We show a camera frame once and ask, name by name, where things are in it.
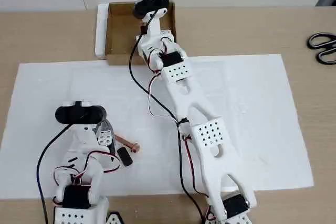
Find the light wood tabletop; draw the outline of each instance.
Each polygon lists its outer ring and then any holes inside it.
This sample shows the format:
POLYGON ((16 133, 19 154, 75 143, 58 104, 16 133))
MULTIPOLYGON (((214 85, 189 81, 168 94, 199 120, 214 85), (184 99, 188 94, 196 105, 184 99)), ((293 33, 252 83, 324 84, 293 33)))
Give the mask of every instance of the light wood tabletop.
MULTIPOLYGON (((18 64, 95 60, 95 22, 93 10, 0 13, 1 131, 18 64)), ((335 7, 176 9, 178 43, 190 56, 282 54, 315 186, 256 192, 254 223, 336 222, 336 67, 317 63, 316 52, 306 48, 307 37, 319 31, 336 33, 335 7)), ((196 199, 205 208, 205 200, 196 199)), ((126 223, 199 223, 184 195, 112 197, 110 210, 126 223)), ((40 201, 0 200, 0 223, 44 223, 40 201)))

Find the brown cardboard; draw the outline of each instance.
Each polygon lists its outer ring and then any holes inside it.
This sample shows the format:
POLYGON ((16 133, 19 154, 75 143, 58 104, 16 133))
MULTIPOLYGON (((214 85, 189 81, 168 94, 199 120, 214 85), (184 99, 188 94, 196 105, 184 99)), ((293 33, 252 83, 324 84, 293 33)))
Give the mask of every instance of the brown cardboard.
MULTIPOLYGON (((142 21, 136 19, 132 10, 134 2, 110 3, 107 18, 107 31, 105 42, 105 56, 112 65, 127 65, 129 55, 135 44, 136 35, 140 34, 142 21)), ((175 6, 171 2, 168 12, 160 18, 161 29, 169 29, 176 40, 175 6)), ((143 64, 138 56, 134 55, 134 64, 143 64)))

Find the open cardboard box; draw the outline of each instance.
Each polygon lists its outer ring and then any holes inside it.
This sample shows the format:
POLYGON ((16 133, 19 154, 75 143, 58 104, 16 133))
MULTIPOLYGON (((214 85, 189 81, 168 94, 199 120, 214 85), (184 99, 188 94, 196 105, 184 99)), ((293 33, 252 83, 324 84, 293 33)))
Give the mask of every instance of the open cardboard box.
MULTIPOLYGON (((133 16, 133 7, 134 2, 109 4, 105 57, 111 65, 128 65, 135 44, 135 37, 140 34, 142 20, 133 16)), ((160 18, 160 24, 161 29, 172 31, 176 41, 174 2, 170 2, 167 14, 160 18)), ((144 63, 139 57, 138 51, 134 54, 133 63, 144 63)))

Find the scissor handle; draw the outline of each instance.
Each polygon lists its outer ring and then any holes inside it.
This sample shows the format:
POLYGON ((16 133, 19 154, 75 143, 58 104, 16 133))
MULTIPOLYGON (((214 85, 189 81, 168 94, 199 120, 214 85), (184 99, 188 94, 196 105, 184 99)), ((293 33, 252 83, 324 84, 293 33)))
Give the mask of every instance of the scissor handle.
POLYGON ((316 60, 319 63, 324 64, 324 65, 334 65, 334 64, 336 64, 336 60, 324 60, 324 58, 323 58, 324 56, 332 54, 333 52, 336 52, 336 47, 331 47, 330 49, 328 49, 326 51, 319 52, 316 55, 316 60))
POLYGON ((336 35, 334 34, 331 34, 331 33, 317 33, 317 34, 314 34, 312 36, 310 36, 308 39, 307 39, 307 47, 309 49, 320 49, 320 48, 325 48, 327 49, 327 51, 329 51, 328 49, 332 48, 332 45, 336 45, 336 35), (319 43, 319 44, 313 44, 313 40, 315 38, 318 38, 318 37, 326 37, 326 38, 329 38, 330 40, 327 41, 327 42, 322 42, 322 43, 319 43))

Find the white paper sheet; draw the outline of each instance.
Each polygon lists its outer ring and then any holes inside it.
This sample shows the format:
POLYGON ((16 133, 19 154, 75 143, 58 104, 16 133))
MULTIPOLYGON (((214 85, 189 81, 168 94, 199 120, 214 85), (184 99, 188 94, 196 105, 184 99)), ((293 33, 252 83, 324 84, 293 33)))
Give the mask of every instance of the white paper sheet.
MULTIPOLYGON (((313 186, 281 55, 191 59, 206 96, 226 121, 254 189, 313 186)), ((145 85, 150 79, 145 66, 134 67, 134 75, 145 85)), ((154 84, 153 93, 172 108, 160 82, 154 84)), ((54 115, 65 100, 90 100, 104 106, 116 134, 141 145, 139 153, 131 154, 134 161, 131 166, 104 175, 102 194, 182 192, 177 132, 172 120, 156 119, 148 114, 146 95, 132 82, 128 67, 86 61, 20 65, 0 149, 0 198, 39 197, 36 163, 44 146, 64 127, 54 115)), ((154 113, 164 113, 155 102, 151 106, 154 113)), ((41 184, 46 197, 55 193, 52 171, 70 145, 69 135, 66 133, 48 150, 41 165, 41 184)), ((202 190, 199 161, 193 146, 191 151, 196 186, 202 190)), ((192 190, 184 150, 183 155, 184 181, 192 190)), ((222 186, 223 190, 234 188, 228 178, 222 186)))

